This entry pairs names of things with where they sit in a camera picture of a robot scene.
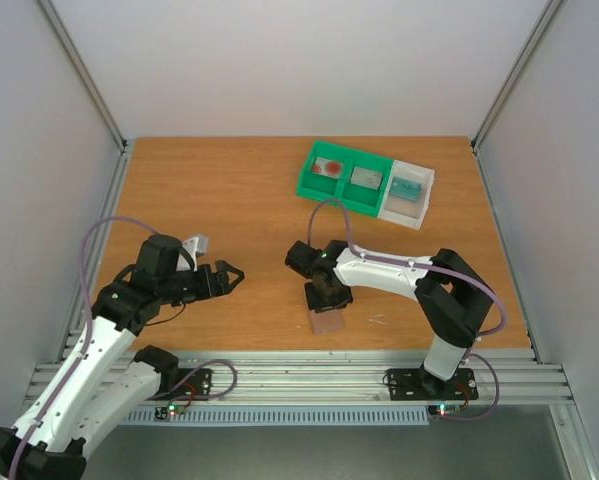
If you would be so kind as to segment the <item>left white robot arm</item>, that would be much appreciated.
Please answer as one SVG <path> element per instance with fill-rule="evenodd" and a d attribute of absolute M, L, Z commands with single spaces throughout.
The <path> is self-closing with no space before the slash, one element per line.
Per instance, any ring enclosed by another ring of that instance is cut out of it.
<path fill-rule="evenodd" d="M 103 393 L 104 377 L 162 306 L 187 305 L 230 294 L 245 274 L 225 261 L 200 264 L 207 239 L 185 242 L 153 234 L 134 263 L 86 304 L 77 343 L 30 408 L 11 427 L 0 427 L 4 479 L 79 479 L 100 442 L 144 401 L 166 400 L 167 414 L 213 398 L 210 363 L 182 371 L 174 354 L 139 350 Z"/>

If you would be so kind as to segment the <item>grey card in bin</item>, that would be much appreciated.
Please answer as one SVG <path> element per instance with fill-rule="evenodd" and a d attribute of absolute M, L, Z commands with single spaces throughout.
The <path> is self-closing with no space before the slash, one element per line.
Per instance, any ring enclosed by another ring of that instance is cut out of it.
<path fill-rule="evenodd" d="M 383 175 L 379 171 L 355 167 L 350 177 L 350 183 L 359 187 L 378 190 L 381 186 Z"/>

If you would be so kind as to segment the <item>red circle card in bin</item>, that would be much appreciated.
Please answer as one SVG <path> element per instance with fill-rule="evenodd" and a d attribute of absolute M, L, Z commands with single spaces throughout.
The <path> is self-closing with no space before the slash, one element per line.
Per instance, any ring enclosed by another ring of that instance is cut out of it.
<path fill-rule="evenodd" d="M 333 179 L 340 179 L 343 170 L 344 165 L 342 162 L 324 157 L 317 157 L 311 167 L 312 173 Z"/>

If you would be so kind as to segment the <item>teal card in bin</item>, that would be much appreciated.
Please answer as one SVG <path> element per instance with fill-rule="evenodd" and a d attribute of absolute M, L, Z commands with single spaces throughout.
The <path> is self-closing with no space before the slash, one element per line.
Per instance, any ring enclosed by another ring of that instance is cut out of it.
<path fill-rule="evenodd" d="M 390 184 L 389 194 L 402 200 L 418 202 L 423 186 L 417 181 L 393 177 Z"/>

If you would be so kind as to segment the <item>green two-compartment bin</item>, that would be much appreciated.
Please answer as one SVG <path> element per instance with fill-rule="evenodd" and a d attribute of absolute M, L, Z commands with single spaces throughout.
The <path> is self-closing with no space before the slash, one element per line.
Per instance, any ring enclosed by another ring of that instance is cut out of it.
<path fill-rule="evenodd" d="M 333 179 L 312 173 L 311 167 L 317 157 L 342 162 L 344 170 L 341 178 Z M 393 159 L 385 156 L 316 140 L 300 170 L 295 193 L 300 197 L 315 201 L 336 198 L 349 210 L 370 217 L 377 217 L 393 161 Z M 378 190 L 371 190 L 350 183 L 352 171 L 357 166 L 382 173 L 383 179 Z"/>

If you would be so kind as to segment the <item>white plastic bin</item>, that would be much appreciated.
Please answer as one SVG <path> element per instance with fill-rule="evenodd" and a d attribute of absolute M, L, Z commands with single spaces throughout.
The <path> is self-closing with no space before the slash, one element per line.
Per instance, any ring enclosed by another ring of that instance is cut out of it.
<path fill-rule="evenodd" d="M 426 216 L 435 171 L 394 160 L 378 212 L 378 218 L 419 230 Z"/>

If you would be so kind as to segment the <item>left controller board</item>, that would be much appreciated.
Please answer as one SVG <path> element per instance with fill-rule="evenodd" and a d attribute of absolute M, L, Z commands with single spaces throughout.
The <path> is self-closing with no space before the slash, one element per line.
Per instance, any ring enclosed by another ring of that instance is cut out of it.
<path fill-rule="evenodd" d="M 171 404 L 168 406 L 156 407 L 153 418 L 155 421 L 170 421 L 176 417 L 183 415 L 187 410 L 184 405 Z"/>

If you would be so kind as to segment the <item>controller board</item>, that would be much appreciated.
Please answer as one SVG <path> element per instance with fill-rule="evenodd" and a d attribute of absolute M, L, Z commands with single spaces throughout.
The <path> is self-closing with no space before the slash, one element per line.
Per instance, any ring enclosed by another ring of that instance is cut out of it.
<path fill-rule="evenodd" d="M 170 421 L 176 417 L 183 415 L 187 410 L 184 405 L 171 404 L 168 406 L 156 407 L 153 418 L 155 421 Z"/>
<path fill-rule="evenodd" d="M 462 413 L 464 410 L 463 405 L 455 404 L 435 404 L 428 406 L 428 414 L 435 418 L 444 418 L 449 416 L 456 416 Z"/>

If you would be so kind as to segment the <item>right controller board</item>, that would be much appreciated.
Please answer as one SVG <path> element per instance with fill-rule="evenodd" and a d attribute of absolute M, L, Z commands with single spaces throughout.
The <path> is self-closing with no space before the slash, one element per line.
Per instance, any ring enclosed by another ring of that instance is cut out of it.
<path fill-rule="evenodd" d="M 449 416 L 456 416 L 462 413 L 464 410 L 463 405 L 455 404 L 435 404 L 428 406 L 428 414 L 435 418 L 444 418 Z"/>

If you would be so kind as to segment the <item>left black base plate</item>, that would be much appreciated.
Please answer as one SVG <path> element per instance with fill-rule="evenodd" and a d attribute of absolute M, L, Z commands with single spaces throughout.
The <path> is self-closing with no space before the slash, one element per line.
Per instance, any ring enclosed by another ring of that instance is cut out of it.
<path fill-rule="evenodd" d="M 150 400 L 179 401 L 193 397 L 193 400 L 206 400 L 211 393 L 213 371 L 202 368 L 192 374 L 192 369 L 180 369 L 176 377 L 177 388 L 165 393 L 159 392 Z"/>

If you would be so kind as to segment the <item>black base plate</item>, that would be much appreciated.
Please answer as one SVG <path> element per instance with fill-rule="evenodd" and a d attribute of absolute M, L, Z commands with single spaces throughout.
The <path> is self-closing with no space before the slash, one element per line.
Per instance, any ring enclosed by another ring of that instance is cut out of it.
<path fill-rule="evenodd" d="M 477 400 L 472 369 L 459 368 L 450 380 L 440 380 L 422 367 L 388 369 L 382 379 L 392 401 Z"/>
<path fill-rule="evenodd" d="M 193 397 L 193 400 L 206 400 L 211 393 L 213 371 L 202 368 L 192 374 L 192 369 L 180 369 L 176 377 L 177 388 L 165 393 L 159 392 L 150 400 L 179 401 Z"/>

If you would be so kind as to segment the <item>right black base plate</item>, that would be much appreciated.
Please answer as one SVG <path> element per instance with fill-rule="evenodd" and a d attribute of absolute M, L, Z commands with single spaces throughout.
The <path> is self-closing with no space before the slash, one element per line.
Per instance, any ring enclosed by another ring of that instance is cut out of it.
<path fill-rule="evenodd" d="M 459 368 L 450 380 L 440 380 L 422 367 L 388 369 L 382 379 L 392 401 L 477 400 L 472 369 Z"/>

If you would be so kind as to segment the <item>aluminium front rail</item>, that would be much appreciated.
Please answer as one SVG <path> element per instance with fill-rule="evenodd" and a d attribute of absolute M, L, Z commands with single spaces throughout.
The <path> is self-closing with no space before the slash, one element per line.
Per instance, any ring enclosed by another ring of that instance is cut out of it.
<path fill-rule="evenodd" d="M 225 359 L 232 369 L 213 369 L 213 392 L 237 384 L 223 397 L 229 405 L 383 405 L 383 376 L 390 368 L 419 366 L 421 350 L 179 351 L 185 368 Z M 530 349 L 482 349 L 468 363 L 476 377 L 477 405 L 573 403 L 565 371 L 539 362 Z"/>

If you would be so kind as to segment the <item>left aluminium frame post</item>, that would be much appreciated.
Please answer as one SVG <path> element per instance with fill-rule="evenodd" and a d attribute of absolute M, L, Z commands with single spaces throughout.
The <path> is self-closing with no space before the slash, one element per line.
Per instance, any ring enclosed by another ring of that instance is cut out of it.
<path fill-rule="evenodd" d="M 114 144 L 120 152 L 123 152 L 127 145 L 127 140 L 121 132 L 113 114 L 111 113 L 100 89 L 97 87 L 90 71 L 79 52 L 68 28 L 66 27 L 61 15 L 53 1 L 36 0 L 35 4 L 39 7 L 45 21 L 52 31 L 60 48 L 66 55 L 68 63 L 74 70 L 76 76 L 81 82 L 87 95 L 89 96 L 95 110 L 103 121 Z"/>

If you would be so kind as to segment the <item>aluminium frame post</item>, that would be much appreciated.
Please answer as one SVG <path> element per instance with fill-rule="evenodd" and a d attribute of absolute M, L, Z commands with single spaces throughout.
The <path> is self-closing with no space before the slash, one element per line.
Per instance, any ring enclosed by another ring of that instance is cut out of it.
<path fill-rule="evenodd" d="M 39 7 L 45 21 L 52 31 L 60 48 L 66 55 L 68 63 L 74 70 L 76 76 L 81 82 L 87 95 L 89 96 L 95 110 L 103 121 L 114 144 L 120 152 L 123 152 L 127 145 L 127 140 L 121 132 L 113 114 L 111 113 L 100 89 L 97 87 L 90 71 L 79 52 L 68 28 L 66 27 L 61 15 L 53 1 L 36 0 L 35 4 Z"/>
<path fill-rule="evenodd" d="M 564 0 L 549 0 L 545 2 L 538 19 L 531 28 L 530 33 L 524 41 L 520 52 L 516 56 L 503 84 L 495 95 L 483 121 L 470 142 L 474 154 L 478 153 L 479 149 L 487 139 L 498 117 L 503 112 L 503 109 L 517 88 L 525 71 L 538 52 L 544 38 L 565 4 L 566 2 Z"/>

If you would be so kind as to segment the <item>right aluminium frame post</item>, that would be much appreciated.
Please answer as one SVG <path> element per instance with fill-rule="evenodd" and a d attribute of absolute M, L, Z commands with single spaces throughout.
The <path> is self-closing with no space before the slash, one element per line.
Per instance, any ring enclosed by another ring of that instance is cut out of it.
<path fill-rule="evenodd" d="M 530 33 L 524 41 L 520 52 L 516 56 L 503 84 L 495 95 L 483 121 L 470 142 L 474 154 L 478 153 L 479 149 L 487 139 L 498 117 L 503 112 L 503 109 L 517 88 L 525 71 L 538 52 L 544 38 L 565 4 L 566 2 L 564 0 L 549 0 L 545 2 L 538 19 L 531 28 Z"/>

